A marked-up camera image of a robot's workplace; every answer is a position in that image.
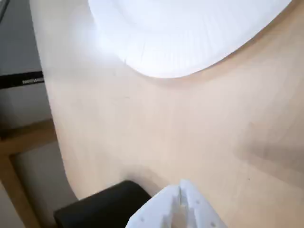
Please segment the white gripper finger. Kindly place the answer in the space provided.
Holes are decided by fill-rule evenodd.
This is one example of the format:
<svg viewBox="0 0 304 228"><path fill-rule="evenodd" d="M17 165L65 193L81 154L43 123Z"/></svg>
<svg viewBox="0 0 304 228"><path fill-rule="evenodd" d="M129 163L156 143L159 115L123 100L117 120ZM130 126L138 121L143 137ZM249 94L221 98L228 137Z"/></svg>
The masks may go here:
<svg viewBox="0 0 304 228"><path fill-rule="evenodd" d="M188 228L225 228L226 225L208 200L189 180L181 180L180 205L185 209Z"/></svg>
<svg viewBox="0 0 304 228"><path fill-rule="evenodd" d="M127 228L170 228L180 207L180 188L169 185L155 194L130 218Z"/></svg>

